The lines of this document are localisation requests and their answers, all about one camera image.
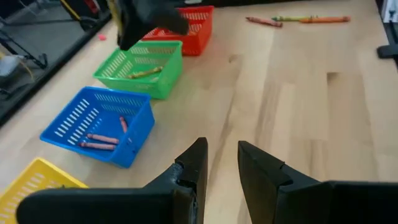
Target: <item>wooden table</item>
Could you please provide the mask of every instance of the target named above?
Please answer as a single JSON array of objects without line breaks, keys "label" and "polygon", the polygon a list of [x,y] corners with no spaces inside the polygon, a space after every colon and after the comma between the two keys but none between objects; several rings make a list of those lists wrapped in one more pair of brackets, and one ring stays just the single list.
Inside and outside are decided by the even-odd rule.
[{"label": "wooden table", "polygon": [[[349,15],[348,24],[252,24],[246,16]],[[44,143],[40,133],[116,47],[93,39],[0,130],[0,190],[36,156],[92,187],[142,187],[197,137],[209,142],[206,223],[247,223],[237,142],[247,140],[319,180],[398,181],[398,73],[374,0],[215,9],[211,40],[185,57],[130,169]]]}]

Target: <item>crayon on table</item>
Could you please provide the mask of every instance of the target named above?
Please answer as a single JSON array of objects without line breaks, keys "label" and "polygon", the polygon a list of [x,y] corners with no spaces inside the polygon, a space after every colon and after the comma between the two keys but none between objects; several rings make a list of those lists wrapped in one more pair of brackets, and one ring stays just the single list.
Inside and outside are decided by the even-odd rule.
[{"label": "crayon on table", "polygon": [[246,19],[250,22],[270,25],[270,26],[274,26],[274,27],[282,27],[283,26],[283,23],[273,21],[272,19],[260,19],[260,18],[255,18],[255,17],[247,17]]},{"label": "crayon on table", "polygon": [[79,143],[79,146],[80,147],[91,147],[91,148],[94,148],[94,149],[104,149],[104,150],[114,150],[114,149],[116,149],[115,145],[90,143],[90,142],[81,142],[81,143]]},{"label": "crayon on table", "polygon": [[102,136],[99,134],[87,134],[87,137],[90,139],[95,139],[103,142],[108,142],[108,143],[113,143],[113,144],[119,144],[119,140],[116,138],[109,138],[106,136]]},{"label": "crayon on table", "polygon": [[123,132],[126,133],[127,132],[127,123],[126,123],[126,120],[122,116],[120,116],[120,124],[122,125]]},{"label": "crayon on table", "polygon": [[324,23],[324,22],[349,22],[351,20],[350,16],[343,17],[318,17],[318,18],[308,18],[302,19],[302,23]]},{"label": "crayon on table", "polygon": [[309,19],[311,17],[317,18],[318,16],[275,16],[272,18],[272,20],[280,22],[298,22],[302,19]]}]

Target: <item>cable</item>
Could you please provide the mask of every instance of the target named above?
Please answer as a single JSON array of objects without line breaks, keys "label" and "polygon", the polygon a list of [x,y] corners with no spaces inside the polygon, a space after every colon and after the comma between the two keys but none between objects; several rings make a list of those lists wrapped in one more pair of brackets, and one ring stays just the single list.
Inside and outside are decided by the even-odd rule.
[{"label": "cable", "polygon": [[[0,51],[0,59],[2,59],[3,57],[7,56],[5,53]],[[18,57],[19,63],[27,70],[27,72],[29,73],[32,81],[35,80],[34,76],[33,76],[33,72],[32,70],[22,61],[21,58]]]}]

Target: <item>orange crayon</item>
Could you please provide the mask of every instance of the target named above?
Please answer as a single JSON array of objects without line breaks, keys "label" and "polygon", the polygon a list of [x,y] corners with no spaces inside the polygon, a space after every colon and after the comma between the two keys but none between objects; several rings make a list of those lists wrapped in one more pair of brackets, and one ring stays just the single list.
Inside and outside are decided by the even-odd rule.
[{"label": "orange crayon", "polygon": [[351,20],[350,16],[343,17],[310,17],[306,19],[301,19],[302,23],[324,23],[324,22],[349,22]]},{"label": "orange crayon", "polygon": [[114,150],[116,148],[115,145],[111,144],[98,144],[98,143],[89,143],[89,142],[81,142],[79,143],[80,147],[92,147],[94,149],[104,149],[104,150]]},{"label": "orange crayon", "polygon": [[259,24],[265,24],[265,25],[274,26],[274,27],[282,27],[283,26],[283,23],[273,21],[272,19],[260,19],[260,18],[256,18],[256,17],[247,17],[246,19],[250,22],[256,22]]},{"label": "orange crayon", "polygon": [[123,132],[126,133],[127,132],[127,123],[126,123],[126,120],[122,116],[120,116],[120,124],[122,125]]},{"label": "orange crayon", "polygon": [[106,136],[101,136],[99,134],[87,134],[87,137],[90,139],[95,139],[103,142],[108,142],[108,143],[113,143],[113,144],[119,144],[119,140],[116,138],[109,138]]}]

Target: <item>yellow crayon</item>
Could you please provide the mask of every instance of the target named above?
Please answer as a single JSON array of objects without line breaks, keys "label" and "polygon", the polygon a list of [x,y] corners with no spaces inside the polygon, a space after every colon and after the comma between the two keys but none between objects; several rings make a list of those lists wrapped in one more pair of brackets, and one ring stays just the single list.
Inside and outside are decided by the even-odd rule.
[{"label": "yellow crayon", "polygon": [[142,78],[142,77],[145,77],[145,76],[147,76],[147,75],[152,75],[152,74],[154,74],[154,73],[161,72],[162,69],[163,69],[163,66],[160,66],[160,67],[156,67],[156,68],[154,68],[154,69],[148,70],[148,71],[138,72],[138,73],[129,75],[128,77],[129,77],[129,78]]},{"label": "yellow crayon", "polygon": [[298,22],[302,19],[317,18],[318,16],[275,16],[272,18],[274,21],[281,22]]}]

